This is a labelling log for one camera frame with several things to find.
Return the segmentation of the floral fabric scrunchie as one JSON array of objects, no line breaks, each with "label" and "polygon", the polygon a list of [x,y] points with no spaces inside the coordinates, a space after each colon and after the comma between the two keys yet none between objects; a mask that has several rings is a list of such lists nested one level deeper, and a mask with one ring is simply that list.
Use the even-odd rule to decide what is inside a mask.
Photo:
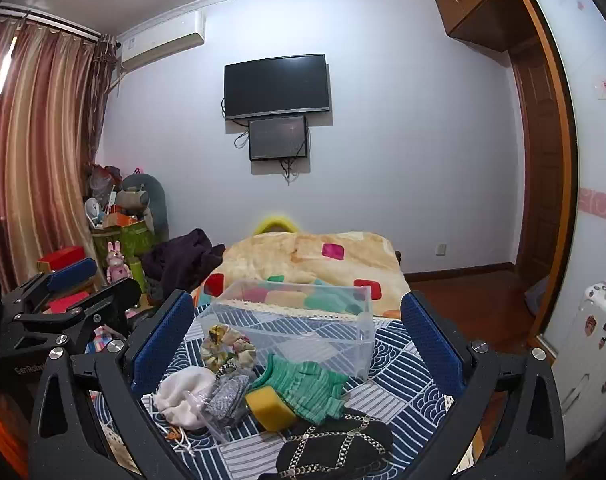
[{"label": "floral fabric scrunchie", "polygon": [[200,356],[206,368],[214,373],[226,370],[251,370],[256,359],[255,345],[251,340],[226,324],[214,324],[200,347]]}]

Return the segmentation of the black bag with chain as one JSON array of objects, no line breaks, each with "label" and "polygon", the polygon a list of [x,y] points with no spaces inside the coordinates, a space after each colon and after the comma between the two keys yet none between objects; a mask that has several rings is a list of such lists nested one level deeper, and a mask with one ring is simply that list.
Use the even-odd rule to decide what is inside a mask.
[{"label": "black bag with chain", "polygon": [[363,479],[391,455],[390,427],[363,412],[346,408],[340,418],[321,425],[299,422],[286,437],[274,472],[260,479]]}]

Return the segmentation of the yellow sponge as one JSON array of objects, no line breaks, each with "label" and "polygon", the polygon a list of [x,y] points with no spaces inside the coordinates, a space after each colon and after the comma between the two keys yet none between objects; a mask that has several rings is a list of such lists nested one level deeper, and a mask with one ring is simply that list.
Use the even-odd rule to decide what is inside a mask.
[{"label": "yellow sponge", "polygon": [[297,415],[280,399],[271,386],[250,391],[245,403],[257,422],[269,432],[286,430],[297,422]]}]

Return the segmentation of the green knitted cloth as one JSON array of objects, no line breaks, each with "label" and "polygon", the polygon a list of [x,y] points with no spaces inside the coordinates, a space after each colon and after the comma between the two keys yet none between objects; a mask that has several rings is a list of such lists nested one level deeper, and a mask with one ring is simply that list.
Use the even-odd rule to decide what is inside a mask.
[{"label": "green knitted cloth", "polygon": [[271,386],[298,418],[321,425],[327,418],[339,419],[344,408],[343,389],[350,379],[327,370],[317,362],[292,361],[270,354],[263,374],[248,392]]}]

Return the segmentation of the pink rabbit figure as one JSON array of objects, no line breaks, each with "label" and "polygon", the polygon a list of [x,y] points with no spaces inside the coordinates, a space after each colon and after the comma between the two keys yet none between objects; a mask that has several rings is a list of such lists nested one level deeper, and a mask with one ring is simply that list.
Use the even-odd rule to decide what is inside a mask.
[{"label": "pink rabbit figure", "polygon": [[106,255],[106,280],[109,284],[113,284],[123,278],[130,278],[132,271],[126,263],[125,257],[120,251],[120,242],[109,242],[106,244],[108,255]]}]

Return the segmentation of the red box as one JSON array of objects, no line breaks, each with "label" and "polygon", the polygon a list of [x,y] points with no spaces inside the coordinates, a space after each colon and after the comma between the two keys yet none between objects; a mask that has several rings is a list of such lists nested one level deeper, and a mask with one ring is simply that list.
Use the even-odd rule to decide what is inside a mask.
[{"label": "red box", "polygon": [[40,257],[36,262],[36,268],[38,272],[42,273],[56,272],[85,258],[86,252],[84,247],[64,247]]}]

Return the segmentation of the green storage box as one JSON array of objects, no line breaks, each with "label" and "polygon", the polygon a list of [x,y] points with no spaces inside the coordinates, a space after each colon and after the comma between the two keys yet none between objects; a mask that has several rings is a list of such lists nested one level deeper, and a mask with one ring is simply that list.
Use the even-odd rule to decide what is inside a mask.
[{"label": "green storage box", "polygon": [[139,221],[129,226],[110,226],[105,229],[91,229],[94,250],[96,251],[97,263],[101,269],[108,269],[108,244],[120,243],[120,252],[125,258],[126,264],[132,260],[142,257],[150,252],[155,244],[154,235],[148,230],[146,222]]}]

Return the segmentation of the dark purple clothing pile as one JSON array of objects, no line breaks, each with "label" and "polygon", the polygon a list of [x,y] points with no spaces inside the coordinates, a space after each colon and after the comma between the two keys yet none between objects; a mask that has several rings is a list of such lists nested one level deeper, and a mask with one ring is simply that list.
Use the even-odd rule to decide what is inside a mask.
[{"label": "dark purple clothing pile", "polygon": [[151,304],[159,306],[175,289],[192,292],[221,265],[225,249],[201,229],[154,245],[141,258]]}]

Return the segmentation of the blue patterned tablecloth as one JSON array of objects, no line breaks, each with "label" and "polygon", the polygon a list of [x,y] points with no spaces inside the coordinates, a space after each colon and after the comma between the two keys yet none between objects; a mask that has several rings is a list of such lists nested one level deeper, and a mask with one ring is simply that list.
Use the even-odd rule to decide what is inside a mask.
[{"label": "blue patterned tablecloth", "polygon": [[301,479],[357,460],[396,479],[452,404],[400,322],[328,297],[199,308],[142,399],[196,479]]}]

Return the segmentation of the grey plush toy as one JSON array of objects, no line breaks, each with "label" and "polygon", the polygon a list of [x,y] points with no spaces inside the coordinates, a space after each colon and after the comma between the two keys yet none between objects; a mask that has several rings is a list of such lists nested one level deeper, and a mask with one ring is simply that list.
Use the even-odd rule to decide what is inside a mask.
[{"label": "grey plush toy", "polygon": [[128,214],[140,214],[148,230],[161,242],[169,238],[165,192],[151,176],[135,172],[122,181],[116,204]]}]

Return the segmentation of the clear plastic storage box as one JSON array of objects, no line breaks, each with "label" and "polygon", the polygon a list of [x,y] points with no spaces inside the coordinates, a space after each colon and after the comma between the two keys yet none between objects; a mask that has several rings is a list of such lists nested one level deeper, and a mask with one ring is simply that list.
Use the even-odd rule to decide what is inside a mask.
[{"label": "clear plastic storage box", "polygon": [[202,330],[225,324],[247,336],[258,366],[273,354],[354,378],[369,375],[375,326],[367,286],[241,280],[211,299],[198,320]]}]

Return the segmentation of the colourful fleece blanket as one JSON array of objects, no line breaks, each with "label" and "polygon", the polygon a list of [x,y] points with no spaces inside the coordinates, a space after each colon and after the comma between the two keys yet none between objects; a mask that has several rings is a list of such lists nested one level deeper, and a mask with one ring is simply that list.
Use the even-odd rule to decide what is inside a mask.
[{"label": "colourful fleece blanket", "polygon": [[383,318],[397,318],[402,298],[410,292],[390,240],[359,231],[253,235],[226,248],[223,262],[207,279],[215,292],[222,292],[238,280],[275,276],[294,284],[367,286],[373,314]]}]

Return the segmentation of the white small cabinet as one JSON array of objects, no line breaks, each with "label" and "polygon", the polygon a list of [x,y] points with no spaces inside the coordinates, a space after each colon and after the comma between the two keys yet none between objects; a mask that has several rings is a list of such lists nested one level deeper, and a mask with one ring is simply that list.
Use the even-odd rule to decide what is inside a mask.
[{"label": "white small cabinet", "polygon": [[606,429],[606,284],[584,292],[552,371],[572,460]]}]

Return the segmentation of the striped brown curtain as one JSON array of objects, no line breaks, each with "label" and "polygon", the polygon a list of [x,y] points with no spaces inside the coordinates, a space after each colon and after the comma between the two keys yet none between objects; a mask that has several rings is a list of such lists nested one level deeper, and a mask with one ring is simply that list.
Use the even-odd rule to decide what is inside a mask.
[{"label": "striped brown curtain", "polygon": [[72,246],[94,252],[84,200],[116,64],[98,41],[0,18],[0,284]]}]

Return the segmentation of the white air conditioner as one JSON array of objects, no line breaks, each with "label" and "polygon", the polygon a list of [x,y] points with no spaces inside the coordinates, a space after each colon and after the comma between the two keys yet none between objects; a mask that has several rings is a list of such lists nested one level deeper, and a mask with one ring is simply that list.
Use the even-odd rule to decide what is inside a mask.
[{"label": "white air conditioner", "polygon": [[122,41],[122,64],[125,72],[157,62],[161,58],[204,44],[205,16],[191,11],[150,26]]}]

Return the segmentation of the brown wooden door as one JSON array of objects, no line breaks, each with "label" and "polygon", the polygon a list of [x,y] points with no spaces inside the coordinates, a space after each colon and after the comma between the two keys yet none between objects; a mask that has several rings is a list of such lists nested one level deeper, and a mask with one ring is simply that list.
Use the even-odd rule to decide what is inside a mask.
[{"label": "brown wooden door", "polygon": [[524,218],[516,271],[530,288],[550,275],[562,205],[562,142],[552,75],[538,38],[509,51],[524,126]]}]

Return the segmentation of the wooden overhead cabinet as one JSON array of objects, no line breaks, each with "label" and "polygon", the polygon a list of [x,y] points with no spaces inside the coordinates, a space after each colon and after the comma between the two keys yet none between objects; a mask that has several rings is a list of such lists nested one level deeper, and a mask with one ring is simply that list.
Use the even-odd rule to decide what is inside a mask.
[{"label": "wooden overhead cabinet", "polygon": [[524,0],[435,0],[448,36],[497,52],[535,35]]}]

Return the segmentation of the small wall monitor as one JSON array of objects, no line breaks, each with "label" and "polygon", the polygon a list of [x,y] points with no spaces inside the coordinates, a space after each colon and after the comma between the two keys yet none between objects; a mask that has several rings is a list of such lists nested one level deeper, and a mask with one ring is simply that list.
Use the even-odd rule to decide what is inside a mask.
[{"label": "small wall monitor", "polygon": [[306,158],[309,154],[307,121],[302,115],[252,119],[248,135],[251,162]]}]

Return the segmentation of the large wall television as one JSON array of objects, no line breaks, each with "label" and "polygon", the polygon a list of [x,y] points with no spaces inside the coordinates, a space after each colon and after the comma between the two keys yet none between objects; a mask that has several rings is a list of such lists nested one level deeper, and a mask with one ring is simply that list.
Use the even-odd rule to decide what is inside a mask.
[{"label": "large wall television", "polygon": [[279,56],[226,65],[223,107],[227,120],[329,112],[326,55]]}]

